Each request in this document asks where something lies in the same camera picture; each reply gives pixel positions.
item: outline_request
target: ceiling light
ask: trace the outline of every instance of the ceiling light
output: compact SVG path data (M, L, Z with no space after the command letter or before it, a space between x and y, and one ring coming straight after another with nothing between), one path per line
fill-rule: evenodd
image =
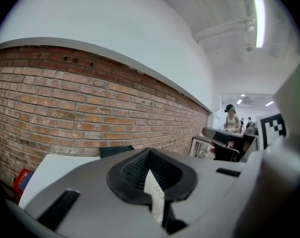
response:
M265 32L265 8L264 0L254 0L255 10L257 14L257 41L255 46L262 48Z
M269 102L266 106L271 105L273 103L273 101Z

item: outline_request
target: red object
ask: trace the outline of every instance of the red object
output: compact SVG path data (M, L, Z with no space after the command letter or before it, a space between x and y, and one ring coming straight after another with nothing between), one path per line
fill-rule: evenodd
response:
M19 185L23 181L23 179L27 176L28 173L30 173L30 170L22 169L17 179L15 179L15 181L13 182L13 188L19 196L23 194L23 191L20 190Z

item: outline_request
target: person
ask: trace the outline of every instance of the person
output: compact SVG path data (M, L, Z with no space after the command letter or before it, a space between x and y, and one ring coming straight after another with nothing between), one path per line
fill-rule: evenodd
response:
M228 132L239 132L240 131L240 121L239 117L236 115L235 107L232 104L226 106L225 112L228 113L226 117L225 129Z
M240 121L240 133L242 133L242 129L244 129L243 121L244 121L244 119L241 118L241 121Z
M251 117L248 117L248 123L247 123L245 129L248 129L248 127L250 126L250 124L251 124Z

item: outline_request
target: brick wall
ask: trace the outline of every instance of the brick wall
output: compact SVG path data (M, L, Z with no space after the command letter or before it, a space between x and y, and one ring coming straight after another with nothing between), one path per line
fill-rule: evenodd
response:
M173 88L105 57L46 46L0 51L0 179L8 185L48 153L94 156L99 147L132 145L188 154L207 116Z

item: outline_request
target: black cap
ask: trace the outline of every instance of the black cap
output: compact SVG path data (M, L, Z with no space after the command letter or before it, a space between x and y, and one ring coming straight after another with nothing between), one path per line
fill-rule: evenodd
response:
M235 107L233 106L233 104L228 104L228 105L226 106L225 112L230 111L230 109L232 109L232 108L235 108Z

